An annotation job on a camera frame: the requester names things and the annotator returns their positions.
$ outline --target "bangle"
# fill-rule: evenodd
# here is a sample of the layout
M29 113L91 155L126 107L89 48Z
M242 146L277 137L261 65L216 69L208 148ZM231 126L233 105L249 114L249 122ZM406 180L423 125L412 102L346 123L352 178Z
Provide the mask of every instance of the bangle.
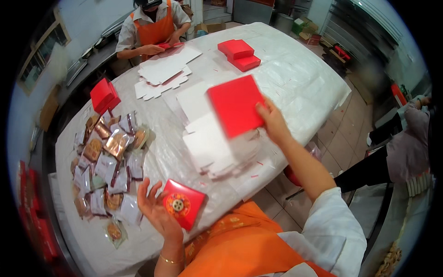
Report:
M161 252L160 252L160 258L162 258L162 260L164 260L165 262L169 262L173 265L183 262L183 259L181 261L171 261L171 260L165 259L165 257L162 256Z

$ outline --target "hand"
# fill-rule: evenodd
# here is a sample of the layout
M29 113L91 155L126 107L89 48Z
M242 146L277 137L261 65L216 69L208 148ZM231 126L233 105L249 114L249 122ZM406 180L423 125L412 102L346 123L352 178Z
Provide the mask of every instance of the hand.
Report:
M149 56L157 55L158 53L165 51L164 48L154 44L143 45L137 49L141 55L149 55Z
M169 43L170 46L173 46L174 43L180 42L180 34L175 31L172 33L172 35L169 36L169 38L165 41L165 43Z
M280 110L270 99L266 96L263 97L266 107L261 103L257 103L257 113L264 120L264 128L266 129L269 138L281 148L285 142L292 140L291 132L289 131Z
M427 105L429 105L430 102L431 102L431 98L429 96L423 97L422 99L420 99L420 104L422 106L427 106Z
M163 198L168 195L163 191L155 198L157 190L162 186L162 181L158 181L148 193L150 180L145 178L137 191L137 205L140 211L146 216L154 228L163 236L165 243L183 244L183 232L177 220L163 206Z

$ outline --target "staircase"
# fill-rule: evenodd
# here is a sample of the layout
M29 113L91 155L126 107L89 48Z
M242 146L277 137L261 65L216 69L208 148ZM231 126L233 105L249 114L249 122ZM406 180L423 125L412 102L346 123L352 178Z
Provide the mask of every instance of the staircase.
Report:
M212 6L211 1L203 1L203 23L220 23L232 21L232 14L227 13L227 8Z

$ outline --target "black pants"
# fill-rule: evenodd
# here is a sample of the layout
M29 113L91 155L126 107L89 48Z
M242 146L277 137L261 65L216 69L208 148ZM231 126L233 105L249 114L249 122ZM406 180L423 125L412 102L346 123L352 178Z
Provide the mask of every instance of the black pants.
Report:
M356 163L341 175L334 178L342 193L356 190L364 185L373 186L381 183L391 183L388 172L386 146Z
M395 113L391 120L370 132L369 138L371 139L373 145L377 145L390 138L390 135L400 133L402 130L403 128L401 127L400 116L398 113Z

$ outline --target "white plastic tablecloth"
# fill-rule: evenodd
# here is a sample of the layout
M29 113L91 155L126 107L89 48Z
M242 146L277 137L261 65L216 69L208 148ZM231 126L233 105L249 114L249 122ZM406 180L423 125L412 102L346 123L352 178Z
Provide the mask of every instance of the white plastic tablecloth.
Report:
M217 50L217 44L229 39L243 39L261 59L259 67L246 73L231 65ZM149 148L145 150L144 176L153 183L168 179L177 180L208 195L203 213L185 240L191 239L211 226L225 212L242 199L247 199L273 178L287 165L281 151L272 144L263 131L263 148L256 163L244 174L223 181L211 181L198 174L191 163L189 153L182 140L184 119L175 95L185 88L205 81L215 85L246 74L253 74L263 94L280 107L293 137L305 145L328 118L330 112L344 102L350 93L347 84L318 56L293 38L263 23L253 23L219 31L186 43L203 54L188 63L192 70L189 80L162 97L143 101L136 99L134 84L139 81L138 66L112 81L121 99L113 114L137 111L137 121L146 123L151 132ZM130 276L134 275L143 262L158 255L163 238L144 218L140 227L125 224L128 240L118 250L105 238L103 226L106 220L93 218L81 220L73 203L70 163L75 157L74 135L84 128L86 120L93 114L89 101L70 121L59 136L55 146L58 177L59 209L64 209L66 219L60 222L72 230L78 248L89 265L85 275ZM136 186L131 194L136 194Z

